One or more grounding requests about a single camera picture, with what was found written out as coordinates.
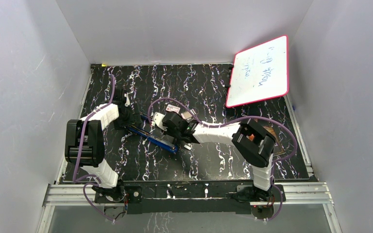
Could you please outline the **blue stapler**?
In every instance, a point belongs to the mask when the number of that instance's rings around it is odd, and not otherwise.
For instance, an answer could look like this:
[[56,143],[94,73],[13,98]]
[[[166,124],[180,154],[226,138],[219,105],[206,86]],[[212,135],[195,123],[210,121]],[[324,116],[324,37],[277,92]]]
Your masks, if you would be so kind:
[[143,129],[140,129],[140,128],[137,128],[137,127],[134,127],[134,126],[130,126],[130,127],[127,127],[126,128],[127,130],[133,132],[133,133],[136,133],[144,138],[146,138],[149,142],[161,147],[162,149],[164,150],[167,150],[171,153],[176,153],[178,151],[178,147],[175,145],[175,144],[172,144],[162,138],[159,138]]
[[149,125],[151,124],[150,117],[148,116],[148,114],[140,112],[139,116],[140,116],[140,123],[146,122]]

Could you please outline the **staple box tray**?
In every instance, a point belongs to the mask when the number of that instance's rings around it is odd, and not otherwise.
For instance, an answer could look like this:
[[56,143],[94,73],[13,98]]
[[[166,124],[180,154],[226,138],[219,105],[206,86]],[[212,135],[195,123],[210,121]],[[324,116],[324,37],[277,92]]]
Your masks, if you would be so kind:
[[196,112],[193,109],[191,109],[190,112],[185,111],[181,113],[181,117],[187,121],[191,121],[194,118],[193,116],[195,115],[196,115]]

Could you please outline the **red white staple box sleeve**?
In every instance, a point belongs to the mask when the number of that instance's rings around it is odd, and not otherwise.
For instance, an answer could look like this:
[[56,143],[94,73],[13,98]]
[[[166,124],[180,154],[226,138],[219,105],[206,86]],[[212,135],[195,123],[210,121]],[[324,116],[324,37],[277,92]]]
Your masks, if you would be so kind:
[[168,104],[166,106],[166,111],[167,112],[174,112],[174,113],[178,114],[180,112],[180,110],[181,110],[181,108],[178,107],[178,106],[175,106],[175,105]]

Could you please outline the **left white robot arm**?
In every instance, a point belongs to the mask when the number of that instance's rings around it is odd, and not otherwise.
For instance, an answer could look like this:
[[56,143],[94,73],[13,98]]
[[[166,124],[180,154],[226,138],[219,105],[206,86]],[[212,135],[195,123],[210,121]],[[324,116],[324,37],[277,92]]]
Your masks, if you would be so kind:
[[100,188],[107,189],[107,196],[114,202],[125,198],[126,190],[118,184],[119,175],[105,159],[103,131],[112,124],[116,130],[125,130],[140,124],[139,110],[131,102],[129,92],[117,89],[109,102],[96,107],[89,115],[67,122],[65,160],[75,165],[73,182],[82,168],[95,179]]

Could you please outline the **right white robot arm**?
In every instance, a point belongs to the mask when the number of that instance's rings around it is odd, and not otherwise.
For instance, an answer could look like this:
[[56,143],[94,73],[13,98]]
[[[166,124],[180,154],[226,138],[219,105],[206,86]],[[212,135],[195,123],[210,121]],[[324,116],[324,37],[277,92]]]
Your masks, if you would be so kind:
[[272,155],[275,137],[253,119],[243,119],[226,126],[187,121],[176,112],[155,113],[156,127],[186,144],[220,143],[233,145],[253,168],[254,195],[266,201],[273,195],[271,186]]

